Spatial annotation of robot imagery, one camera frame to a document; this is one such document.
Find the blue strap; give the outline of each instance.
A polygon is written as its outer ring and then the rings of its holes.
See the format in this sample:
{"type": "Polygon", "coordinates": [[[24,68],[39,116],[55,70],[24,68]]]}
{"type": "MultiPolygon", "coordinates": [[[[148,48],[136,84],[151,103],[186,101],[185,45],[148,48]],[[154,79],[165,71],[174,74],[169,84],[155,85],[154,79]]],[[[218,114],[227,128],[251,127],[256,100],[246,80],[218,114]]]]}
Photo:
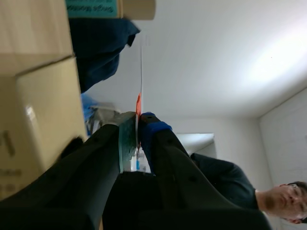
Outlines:
{"type": "Polygon", "coordinates": [[[148,125],[146,125],[144,128],[141,129],[140,141],[151,169],[152,169],[151,144],[152,144],[153,135],[156,132],[162,130],[172,130],[172,127],[169,126],[167,123],[160,121],[155,123],[149,123],[148,125]]]}

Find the white wall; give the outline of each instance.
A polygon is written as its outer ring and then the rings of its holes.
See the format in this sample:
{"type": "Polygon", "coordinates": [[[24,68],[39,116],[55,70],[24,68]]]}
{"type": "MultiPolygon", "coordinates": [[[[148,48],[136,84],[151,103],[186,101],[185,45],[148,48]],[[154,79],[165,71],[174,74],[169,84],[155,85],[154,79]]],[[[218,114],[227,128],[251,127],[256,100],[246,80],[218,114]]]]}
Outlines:
{"type": "Polygon", "coordinates": [[[214,140],[213,133],[176,133],[176,136],[189,155],[205,148],[214,140]]]}
{"type": "MultiPolygon", "coordinates": [[[[263,116],[260,127],[273,183],[307,181],[307,90],[263,116]]],[[[307,229],[283,225],[284,230],[307,229]]]]}
{"type": "Polygon", "coordinates": [[[157,0],[116,75],[89,94],[134,111],[142,43],[144,111],[259,117],[307,86],[306,10],[306,0],[157,0]]]}
{"type": "Polygon", "coordinates": [[[207,156],[207,157],[217,158],[214,142],[212,142],[211,144],[209,144],[205,148],[196,151],[196,153],[198,153],[200,155],[207,156]]]}

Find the box label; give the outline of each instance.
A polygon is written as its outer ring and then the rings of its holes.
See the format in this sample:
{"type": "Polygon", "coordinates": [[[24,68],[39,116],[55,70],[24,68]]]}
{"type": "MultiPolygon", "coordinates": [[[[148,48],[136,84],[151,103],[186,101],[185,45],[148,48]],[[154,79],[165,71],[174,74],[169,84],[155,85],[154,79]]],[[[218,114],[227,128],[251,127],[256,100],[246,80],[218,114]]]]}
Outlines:
{"type": "Polygon", "coordinates": [[[116,18],[118,0],[66,0],[69,18],[116,18]]]}

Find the blue fabric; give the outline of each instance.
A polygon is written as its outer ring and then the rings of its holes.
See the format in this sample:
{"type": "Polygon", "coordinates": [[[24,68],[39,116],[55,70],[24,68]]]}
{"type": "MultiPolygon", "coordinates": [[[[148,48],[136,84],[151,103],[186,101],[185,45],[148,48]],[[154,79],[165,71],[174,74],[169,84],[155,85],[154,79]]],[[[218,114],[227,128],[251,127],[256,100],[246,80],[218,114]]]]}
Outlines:
{"type": "Polygon", "coordinates": [[[94,114],[93,109],[90,107],[97,105],[98,103],[94,101],[90,96],[86,95],[85,93],[81,93],[81,100],[83,106],[84,119],[85,121],[87,121],[94,114]]]}
{"type": "Polygon", "coordinates": [[[126,19],[69,19],[81,92],[113,76],[119,54],[140,31],[126,19]]]}
{"type": "Polygon", "coordinates": [[[162,130],[172,130],[172,127],[163,121],[149,123],[145,127],[141,128],[139,140],[141,141],[142,148],[146,155],[149,167],[153,168],[152,165],[152,156],[151,156],[151,148],[152,148],[152,139],[155,133],[162,130]]]}

